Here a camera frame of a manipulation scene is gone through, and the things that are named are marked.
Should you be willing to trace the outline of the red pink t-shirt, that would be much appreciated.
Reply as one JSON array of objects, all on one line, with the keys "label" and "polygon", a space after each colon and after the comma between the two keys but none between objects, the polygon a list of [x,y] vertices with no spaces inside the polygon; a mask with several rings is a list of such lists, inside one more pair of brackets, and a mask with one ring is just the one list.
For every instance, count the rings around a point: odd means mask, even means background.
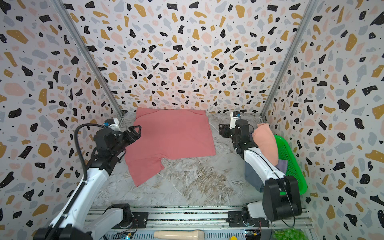
[{"label": "red pink t-shirt", "polygon": [[216,154],[211,126],[204,110],[138,108],[134,124],[141,126],[141,137],[127,147],[125,161],[137,187],[164,169],[162,159]]}]

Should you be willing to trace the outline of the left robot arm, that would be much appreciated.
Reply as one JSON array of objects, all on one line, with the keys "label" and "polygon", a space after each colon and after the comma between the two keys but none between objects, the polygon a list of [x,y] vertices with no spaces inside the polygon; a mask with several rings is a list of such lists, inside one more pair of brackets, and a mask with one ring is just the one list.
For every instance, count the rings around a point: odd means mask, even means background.
[{"label": "left robot arm", "polygon": [[141,137],[141,126],[119,127],[101,125],[94,136],[96,147],[89,162],[79,155],[83,178],[59,214],[46,228],[40,228],[35,240],[98,240],[113,227],[130,227],[134,215],[129,204],[114,204],[91,224],[85,221],[100,189],[111,176],[115,166],[126,153],[126,148]]}]

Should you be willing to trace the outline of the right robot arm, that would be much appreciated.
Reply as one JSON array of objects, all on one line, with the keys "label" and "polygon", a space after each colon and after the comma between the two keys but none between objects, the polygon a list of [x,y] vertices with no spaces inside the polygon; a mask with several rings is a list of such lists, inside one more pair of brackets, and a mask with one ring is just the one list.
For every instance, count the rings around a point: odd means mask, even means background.
[{"label": "right robot arm", "polygon": [[234,149],[264,182],[263,199],[248,203],[242,209],[245,225],[253,225],[256,219],[271,222],[295,218],[302,214],[298,180],[286,176],[276,168],[262,152],[262,147],[251,139],[250,124],[237,117],[230,124],[219,124],[219,134],[232,140]]}]

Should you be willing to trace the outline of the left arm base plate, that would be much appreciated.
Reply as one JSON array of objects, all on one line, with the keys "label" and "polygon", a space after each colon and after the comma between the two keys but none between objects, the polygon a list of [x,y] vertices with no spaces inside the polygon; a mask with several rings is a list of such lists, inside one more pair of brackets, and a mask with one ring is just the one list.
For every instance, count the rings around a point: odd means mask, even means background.
[{"label": "left arm base plate", "polygon": [[132,217],[129,220],[123,220],[112,227],[113,230],[136,230],[145,229],[147,227],[149,213],[148,212],[133,212]]}]

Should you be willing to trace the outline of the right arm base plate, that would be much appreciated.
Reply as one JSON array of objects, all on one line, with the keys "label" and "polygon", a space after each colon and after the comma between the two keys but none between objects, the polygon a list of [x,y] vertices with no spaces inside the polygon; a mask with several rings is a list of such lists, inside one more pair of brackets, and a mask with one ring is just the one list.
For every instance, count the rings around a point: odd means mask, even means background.
[{"label": "right arm base plate", "polygon": [[270,226],[265,218],[252,218],[245,209],[229,211],[227,222],[230,228],[264,228]]}]

